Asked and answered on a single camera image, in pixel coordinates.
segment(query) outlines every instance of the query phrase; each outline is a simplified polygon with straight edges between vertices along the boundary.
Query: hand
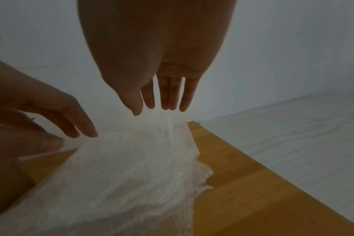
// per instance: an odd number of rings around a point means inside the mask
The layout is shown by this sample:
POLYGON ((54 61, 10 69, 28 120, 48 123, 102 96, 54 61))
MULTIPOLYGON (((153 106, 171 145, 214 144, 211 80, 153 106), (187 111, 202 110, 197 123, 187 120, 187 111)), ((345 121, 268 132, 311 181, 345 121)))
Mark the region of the hand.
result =
POLYGON ((156 74, 161 107, 189 107, 199 80, 228 29, 235 0, 78 0, 81 25, 105 82, 134 115, 143 100, 155 107, 156 74))
POLYGON ((77 100, 0 61, 0 158, 59 150, 63 140, 48 134, 23 112, 40 114, 67 136, 97 133, 77 100))

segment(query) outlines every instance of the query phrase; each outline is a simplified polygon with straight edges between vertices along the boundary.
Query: wood grain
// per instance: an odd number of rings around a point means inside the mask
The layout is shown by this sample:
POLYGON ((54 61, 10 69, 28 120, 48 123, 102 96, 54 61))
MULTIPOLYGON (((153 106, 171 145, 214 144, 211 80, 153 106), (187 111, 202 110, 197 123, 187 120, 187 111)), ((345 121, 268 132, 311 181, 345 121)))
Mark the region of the wood grain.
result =
MULTIPOLYGON (((196 123, 189 123, 214 175, 194 206, 195 236, 354 236, 354 224, 196 123)), ((38 183, 73 154, 29 161, 38 183)))

